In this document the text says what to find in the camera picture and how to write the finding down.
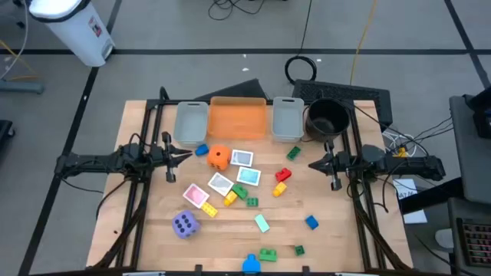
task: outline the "white trash can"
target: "white trash can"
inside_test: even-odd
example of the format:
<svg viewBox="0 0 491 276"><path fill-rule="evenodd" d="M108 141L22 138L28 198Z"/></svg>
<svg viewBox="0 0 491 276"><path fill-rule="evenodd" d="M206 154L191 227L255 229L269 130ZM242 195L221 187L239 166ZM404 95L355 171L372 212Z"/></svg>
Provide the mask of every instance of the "white trash can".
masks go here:
<svg viewBox="0 0 491 276"><path fill-rule="evenodd" d="M85 65L100 67L106 63L114 42L90 0L33 0L29 12Z"/></svg>

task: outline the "orange die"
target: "orange die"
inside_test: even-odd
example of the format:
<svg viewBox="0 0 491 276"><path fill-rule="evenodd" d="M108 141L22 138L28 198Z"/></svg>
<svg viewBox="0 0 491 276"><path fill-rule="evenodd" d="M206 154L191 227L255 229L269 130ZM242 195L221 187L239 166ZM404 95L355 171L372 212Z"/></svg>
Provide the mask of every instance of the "orange die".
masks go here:
<svg viewBox="0 0 491 276"><path fill-rule="evenodd" d="M232 150L228 147L224 145L213 145L209 149L206 161L208 165L217 170L225 170L230 163L231 156Z"/></svg>

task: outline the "floor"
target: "floor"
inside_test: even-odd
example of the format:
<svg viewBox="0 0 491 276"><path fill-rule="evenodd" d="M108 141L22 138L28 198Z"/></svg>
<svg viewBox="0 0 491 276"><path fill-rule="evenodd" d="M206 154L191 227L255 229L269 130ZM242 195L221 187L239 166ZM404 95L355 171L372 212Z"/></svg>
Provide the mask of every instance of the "floor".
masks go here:
<svg viewBox="0 0 491 276"><path fill-rule="evenodd" d="M307 1L266 0L257 15L235 10L225 21L208 17L212 0L92 2L117 44L108 63L98 71L85 67L42 23L30 20L23 58L40 74L45 92L0 94L0 118L12 120L17 130L0 159L2 275L18 272L82 93L90 98L72 150L94 154L114 148L124 102L155 98L160 86L173 99L191 99L257 77L270 97L292 94L283 66L302 42ZM259 3L240 5L255 10ZM0 4L2 14L5 6ZM370 8L367 0L313 0L304 49L317 63L318 80L349 83ZM450 115L450 96L476 94L489 85L490 9L487 0L379 0L353 84L388 89L394 127L401 132L416 134L436 125ZM217 8L212 13L225 15ZM8 17L0 15L0 29L0 39L21 47L24 32ZM6 54L0 50L2 67ZM19 65L11 76L26 73ZM291 67L296 78L309 74L302 63ZM445 180L460 175L451 133L423 144L443 160ZM71 181L102 190L105 177ZM84 267L100 200L99 194L61 186L31 273ZM414 264L448 273L448 266L409 234L437 248L433 233L448 226L447 209L426 211L428 224L407 226Z"/></svg>

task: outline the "blue lego brick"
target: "blue lego brick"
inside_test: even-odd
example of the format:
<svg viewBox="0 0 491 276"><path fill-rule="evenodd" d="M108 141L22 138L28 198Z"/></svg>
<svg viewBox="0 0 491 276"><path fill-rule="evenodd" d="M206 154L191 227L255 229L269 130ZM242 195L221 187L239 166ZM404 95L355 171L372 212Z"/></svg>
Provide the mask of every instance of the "blue lego brick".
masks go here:
<svg viewBox="0 0 491 276"><path fill-rule="evenodd" d="M203 156L209 152L208 146L203 144L196 149L196 156Z"/></svg>
<svg viewBox="0 0 491 276"><path fill-rule="evenodd" d="M312 230L316 229L317 226L319 226L319 223L317 222L317 219L315 219L313 215L310 215L309 217L307 217L305 219L305 222L307 222L308 226L310 226L310 228Z"/></svg>
<svg viewBox="0 0 491 276"><path fill-rule="evenodd" d="M255 259L254 254L247 255L247 259L242 263L242 272L244 273L261 272L261 263Z"/></svg>

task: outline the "orange plastic bin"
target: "orange plastic bin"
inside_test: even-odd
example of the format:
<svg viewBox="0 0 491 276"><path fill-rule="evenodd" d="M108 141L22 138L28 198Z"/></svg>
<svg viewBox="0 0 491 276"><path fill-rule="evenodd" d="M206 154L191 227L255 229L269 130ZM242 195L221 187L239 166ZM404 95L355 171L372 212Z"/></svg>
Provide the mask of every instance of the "orange plastic bin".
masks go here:
<svg viewBox="0 0 491 276"><path fill-rule="evenodd" d="M225 139L261 139L266 134L266 100L254 97L212 97L208 134Z"/></svg>

